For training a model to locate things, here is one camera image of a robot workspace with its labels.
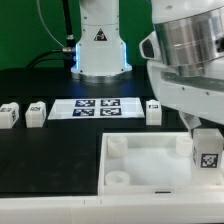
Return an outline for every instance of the metal bracket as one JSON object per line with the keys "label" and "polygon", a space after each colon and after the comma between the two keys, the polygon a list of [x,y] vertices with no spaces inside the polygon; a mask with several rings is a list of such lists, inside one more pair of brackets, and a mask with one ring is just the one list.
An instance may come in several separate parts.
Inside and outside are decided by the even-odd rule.
{"label": "metal bracket", "polygon": [[192,130],[201,126],[201,121],[199,117],[196,117],[188,113],[184,113],[182,111],[179,111],[179,116],[181,120],[183,121],[184,125],[186,126],[190,136],[193,138]]}

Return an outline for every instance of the blue light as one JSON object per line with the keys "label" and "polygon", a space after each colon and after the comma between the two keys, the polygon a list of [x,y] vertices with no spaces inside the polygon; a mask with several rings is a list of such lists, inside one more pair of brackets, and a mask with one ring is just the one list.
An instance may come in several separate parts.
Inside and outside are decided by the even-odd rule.
{"label": "blue light", "polygon": [[73,66],[73,69],[78,70],[79,69],[79,60],[80,60],[80,47],[78,44],[76,44],[75,47],[75,61],[76,64]]}
{"label": "blue light", "polygon": [[130,65],[127,62],[127,45],[124,43],[124,61],[125,61],[125,68],[130,68]]}

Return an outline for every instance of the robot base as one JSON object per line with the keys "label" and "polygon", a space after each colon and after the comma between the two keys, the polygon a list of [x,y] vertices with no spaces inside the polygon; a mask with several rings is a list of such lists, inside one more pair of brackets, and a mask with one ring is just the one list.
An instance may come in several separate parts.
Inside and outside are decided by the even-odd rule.
{"label": "robot base", "polygon": [[107,76],[92,76],[82,73],[72,73],[72,78],[89,83],[114,83],[124,79],[130,79],[132,77],[132,71],[125,71],[119,74],[107,75]]}

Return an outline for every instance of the cable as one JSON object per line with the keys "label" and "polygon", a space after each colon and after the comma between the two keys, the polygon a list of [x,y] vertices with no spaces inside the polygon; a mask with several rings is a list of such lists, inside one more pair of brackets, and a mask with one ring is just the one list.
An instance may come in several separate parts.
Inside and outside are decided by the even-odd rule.
{"label": "cable", "polygon": [[43,24],[45,30],[47,31],[47,33],[51,36],[51,38],[56,42],[58,43],[61,47],[64,47],[64,45],[62,43],[60,43],[53,35],[52,33],[50,32],[50,30],[48,29],[46,23],[44,22],[44,19],[43,19],[43,16],[42,16],[42,13],[41,13],[41,7],[40,7],[40,0],[37,0],[37,9],[38,9],[38,14],[39,14],[39,17],[40,17],[40,21],[41,23]]}
{"label": "cable", "polygon": [[32,68],[33,64],[35,65],[36,61],[39,61],[41,58],[51,55],[51,54],[57,54],[57,53],[62,53],[62,50],[52,50],[52,51],[47,51],[43,54],[40,54],[36,58],[34,58],[27,66],[26,68]]}
{"label": "cable", "polygon": [[47,58],[47,59],[41,59],[41,60],[38,60],[36,62],[34,62],[30,68],[33,68],[35,65],[41,63],[41,62],[45,62],[45,61],[63,61],[62,58]]}

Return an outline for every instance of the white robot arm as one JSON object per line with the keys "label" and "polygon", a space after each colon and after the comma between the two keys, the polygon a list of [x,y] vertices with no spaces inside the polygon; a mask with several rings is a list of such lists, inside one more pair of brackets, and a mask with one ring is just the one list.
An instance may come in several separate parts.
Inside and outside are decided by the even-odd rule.
{"label": "white robot arm", "polygon": [[151,0],[140,43],[162,105],[224,124],[224,0]]}
{"label": "white robot arm", "polygon": [[126,44],[119,35],[119,0],[80,0],[82,37],[76,47],[72,77],[104,83],[131,71]]}

